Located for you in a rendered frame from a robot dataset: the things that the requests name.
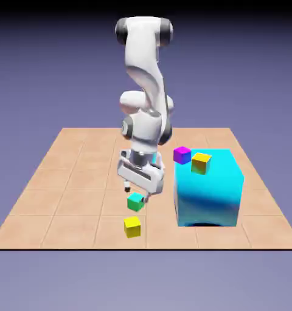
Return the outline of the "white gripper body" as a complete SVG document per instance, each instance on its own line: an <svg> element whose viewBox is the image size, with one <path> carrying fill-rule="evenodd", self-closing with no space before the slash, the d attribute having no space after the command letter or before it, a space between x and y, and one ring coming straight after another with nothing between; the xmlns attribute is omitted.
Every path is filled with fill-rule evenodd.
<svg viewBox="0 0 292 311"><path fill-rule="evenodd" d="M141 168L134 166L128 159L121 158L117 173L124 181L145 190L148 194L159 194L164 186L164 169L148 162Z"/></svg>

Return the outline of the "small yellow cube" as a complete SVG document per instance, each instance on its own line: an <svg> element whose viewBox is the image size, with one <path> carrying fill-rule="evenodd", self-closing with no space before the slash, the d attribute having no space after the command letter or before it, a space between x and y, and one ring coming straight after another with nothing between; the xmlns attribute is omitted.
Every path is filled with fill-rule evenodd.
<svg viewBox="0 0 292 311"><path fill-rule="evenodd" d="M127 217L123 223L127 238L135 238L141 235L141 222L137 216Z"/></svg>

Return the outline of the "small magenta cube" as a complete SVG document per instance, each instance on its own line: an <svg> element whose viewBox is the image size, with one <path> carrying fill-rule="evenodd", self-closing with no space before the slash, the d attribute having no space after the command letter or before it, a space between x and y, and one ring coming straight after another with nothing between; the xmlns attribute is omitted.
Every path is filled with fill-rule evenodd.
<svg viewBox="0 0 292 311"><path fill-rule="evenodd" d="M190 162L192 159L191 150L185 146L180 146L173 150L173 161L181 165Z"/></svg>

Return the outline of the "small orange-yellow cube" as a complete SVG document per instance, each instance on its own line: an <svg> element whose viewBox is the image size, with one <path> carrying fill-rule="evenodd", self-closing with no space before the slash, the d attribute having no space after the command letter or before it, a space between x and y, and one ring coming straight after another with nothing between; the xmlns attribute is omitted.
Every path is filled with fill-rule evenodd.
<svg viewBox="0 0 292 311"><path fill-rule="evenodd" d="M207 174L212 156L209 154L196 153L191 160L191 172L196 174Z"/></svg>

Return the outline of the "large cyan box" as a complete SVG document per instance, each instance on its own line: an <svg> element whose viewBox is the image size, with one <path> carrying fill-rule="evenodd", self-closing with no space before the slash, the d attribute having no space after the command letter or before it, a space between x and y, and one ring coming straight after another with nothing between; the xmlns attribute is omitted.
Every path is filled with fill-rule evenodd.
<svg viewBox="0 0 292 311"><path fill-rule="evenodd" d="M205 174L194 173L191 163L174 163L173 199L178 226L237 225L244 175L230 149L192 149L210 155Z"/></svg>

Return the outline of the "small green cube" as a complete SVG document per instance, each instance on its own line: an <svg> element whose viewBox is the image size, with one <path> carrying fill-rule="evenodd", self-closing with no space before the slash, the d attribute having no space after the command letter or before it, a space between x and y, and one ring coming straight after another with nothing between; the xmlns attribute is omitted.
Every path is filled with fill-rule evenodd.
<svg viewBox="0 0 292 311"><path fill-rule="evenodd" d="M127 197L127 207L135 212L140 211L144 206L144 197L139 193L132 193Z"/></svg>

